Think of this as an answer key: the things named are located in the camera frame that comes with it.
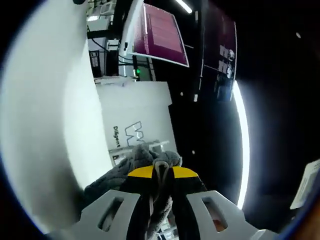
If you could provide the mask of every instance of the gray towel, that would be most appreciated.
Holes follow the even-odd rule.
[[[182,165],[182,158],[175,152],[165,151],[158,154],[150,151],[148,145],[134,147],[129,157],[123,159],[117,166],[84,189],[82,208],[87,207],[111,189],[119,190],[128,174],[134,169],[151,166],[158,161],[167,162],[170,168]],[[148,239],[151,239],[159,230],[161,222],[168,216],[171,207],[170,197],[158,198],[154,204],[154,212],[148,228]]]

